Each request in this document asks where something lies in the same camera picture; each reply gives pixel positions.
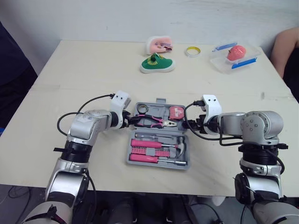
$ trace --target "gray tool case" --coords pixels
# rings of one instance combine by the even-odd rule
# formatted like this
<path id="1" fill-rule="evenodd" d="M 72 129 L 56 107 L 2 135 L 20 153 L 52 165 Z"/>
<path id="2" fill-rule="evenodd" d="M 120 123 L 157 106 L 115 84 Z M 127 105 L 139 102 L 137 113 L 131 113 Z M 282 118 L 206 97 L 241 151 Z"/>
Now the gray tool case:
<path id="1" fill-rule="evenodd" d="M 169 108 L 171 106 L 179 106 L 179 107 L 185 108 L 182 105 L 168 105 L 168 104 L 166 104 L 166 99 L 157 98 L 156 103 L 138 102 L 135 106 L 134 116 L 140 114 L 137 110 L 137 108 L 140 105 L 146 105 L 148 107 L 148 111 L 146 112 L 147 115 L 151 115 L 154 117 L 161 117 L 164 120 L 169 120 L 169 115 L 170 115 Z M 128 144 L 127 162 L 130 164 L 136 164 L 136 165 L 187 170 L 190 167 L 190 158 L 189 158 L 188 138 L 186 135 L 184 135 L 184 132 L 186 131 L 186 129 L 182 126 L 184 119 L 172 120 L 172 121 L 176 122 L 177 126 L 174 126 L 174 127 L 164 126 L 161 129 L 157 128 L 157 127 L 148 128 L 148 127 L 136 127 L 135 126 L 135 129 L 132 131 L 131 138 L 130 138 L 129 144 Z M 143 125 L 152 125 L 155 122 L 148 120 L 148 119 L 141 119 L 139 123 L 141 123 Z M 179 137 L 183 137 L 183 143 L 184 143 L 184 151 L 179 157 L 178 157 L 178 155 L 180 153 L 180 149 L 175 148 L 175 147 L 151 148 L 151 147 L 132 147 L 131 146 L 132 140 L 156 141 L 156 142 L 161 142 L 162 144 L 166 144 L 166 145 L 177 145 L 179 143 Z M 185 165 L 184 164 L 174 164 L 174 163 L 165 162 L 165 161 L 158 161 L 157 163 L 152 163 L 152 162 L 141 162 L 141 161 L 130 160 L 131 154 L 143 154 L 144 155 L 144 153 L 145 153 L 145 155 L 147 155 L 147 156 L 155 156 L 156 151 L 165 151 L 165 152 L 170 153 L 169 157 L 158 156 L 159 160 L 185 161 L 186 164 Z"/>

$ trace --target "plastic container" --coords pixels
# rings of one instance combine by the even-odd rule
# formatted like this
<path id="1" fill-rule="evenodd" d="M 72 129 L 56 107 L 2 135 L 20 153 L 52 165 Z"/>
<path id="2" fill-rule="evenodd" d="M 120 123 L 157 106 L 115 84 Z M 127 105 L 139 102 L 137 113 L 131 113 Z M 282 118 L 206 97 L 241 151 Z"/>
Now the plastic container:
<path id="1" fill-rule="evenodd" d="M 157 98 L 156 103 L 137 103 L 135 106 L 134 116 L 138 115 L 139 112 L 137 111 L 138 106 L 146 105 L 148 107 L 148 111 L 146 112 L 147 115 L 151 115 L 154 117 L 161 117 L 163 120 L 169 120 L 171 106 L 179 106 L 185 108 L 182 105 L 168 105 L 166 104 L 166 99 Z M 183 119 L 181 120 L 173 120 L 177 123 L 177 126 L 174 127 L 167 127 L 164 126 L 163 128 L 147 128 L 147 127 L 135 127 L 132 131 L 129 143 L 128 143 L 128 154 L 127 154 L 127 163 L 135 164 L 135 165 L 143 165 L 143 166 L 153 166 L 153 167 L 161 167 L 161 168 L 170 168 L 170 169 L 180 169 L 180 170 L 187 170 L 190 167 L 190 158 L 189 158 L 189 141 L 188 137 L 184 135 L 186 131 L 183 128 L 182 123 Z M 154 124 L 153 121 L 147 119 L 141 119 L 140 122 L 143 125 L 152 125 Z M 179 156 L 180 149 L 175 147 L 162 147 L 162 148 L 151 148 L 151 147 L 135 147 L 132 145 L 132 140 L 141 140 L 141 141 L 154 141 L 154 142 L 161 142 L 162 144 L 166 145 L 177 145 L 179 143 L 179 138 L 183 138 L 184 142 L 184 152 Z M 143 155 L 158 157 L 159 160 L 157 163 L 154 162 L 144 162 L 144 161 L 132 161 L 130 159 L 130 155 L 138 154 L 140 152 Z M 174 164 L 167 161 L 183 161 L 186 164 Z"/>
<path id="2" fill-rule="evenodd" d="M 236 46 L 241 45 L 246 49 L 246 54 L 243 58 L 230 61 L 227 56 L 229 50 Z M 219 45 L 212 50 L 210 55 L 210 62 L 221 72 L 230 73 L 235 69 L 242 68 L 243 66 L 247 66 L 256 62 L 257 56 L 259 56 L 261 52 L 254 46 L 250 45 L 246 42 L 231 42 Z"/>

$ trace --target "yellow tape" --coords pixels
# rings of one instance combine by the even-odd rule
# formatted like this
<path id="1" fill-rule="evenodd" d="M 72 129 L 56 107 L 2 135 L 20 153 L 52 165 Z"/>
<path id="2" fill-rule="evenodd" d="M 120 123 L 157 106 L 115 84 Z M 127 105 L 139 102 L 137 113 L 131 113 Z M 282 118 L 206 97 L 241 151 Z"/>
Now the yellow tape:
<path id="1" fill-rule="evenodd" d="M 188 50 L 196 50 L 198 53 L 197 54 L 195 54 L 195 55 L 192 55 L 192 54 L 190 54 L 189 52 L 188 52 Z M 198 48 L 198 47 L 188 47 L 188 48 L 186 48 L 186 50 L 185 50 L 185 54 L 188 56 L 188 57 L 197 57 L 199 54 L 200 54 L 200 52 L 201 52 L 201 50 Z"/>

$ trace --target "pliers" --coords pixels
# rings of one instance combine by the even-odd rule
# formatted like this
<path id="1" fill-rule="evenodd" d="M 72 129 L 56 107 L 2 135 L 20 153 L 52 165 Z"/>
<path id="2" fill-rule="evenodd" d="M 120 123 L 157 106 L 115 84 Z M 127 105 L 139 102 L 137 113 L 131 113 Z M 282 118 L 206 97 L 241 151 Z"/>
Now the pliers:
<path id="1" fill-rule="evenodd" d="M 136 119 L 136 118 L 140 118 L 138 120 L 138 122 L 141 120 L 141 119 L 148 119 L 148 120 L 152 120 L 154 122 L 158 122 L 158 123 L 155 123 L 155 124 L 152 124 L 152 125 L 144 125 L 144 124 L 135 124 L 135 127 L 148 127 L 148 128 L 152 128 L 152 127 L 157 127 L 157 128 L 163 128 L 163 127 L 176 127 L 177 126 L 177 123 L 176 122 L 173 122 L 171 120 L 163 120 L 163 118 L 161 117 L 154 117 L 154 116 L 151 116 L 151 115 L 147 115 L 147 114 L 138 114 L 137 116 L 135 117 L 132 117 L 133 119 Z"/>

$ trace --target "red apple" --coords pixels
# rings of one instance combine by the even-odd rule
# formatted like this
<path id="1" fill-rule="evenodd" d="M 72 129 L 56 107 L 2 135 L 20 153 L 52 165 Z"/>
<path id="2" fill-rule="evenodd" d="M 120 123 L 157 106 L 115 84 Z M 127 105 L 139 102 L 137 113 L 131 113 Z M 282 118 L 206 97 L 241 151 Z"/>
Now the red apple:
<path id="1" fill-rule="evenodd" d="M 228 60 L 234 61 L 243 58 L 246 54 L 246 49 L 241 45 L 235 45 L 228 51 Z"/>

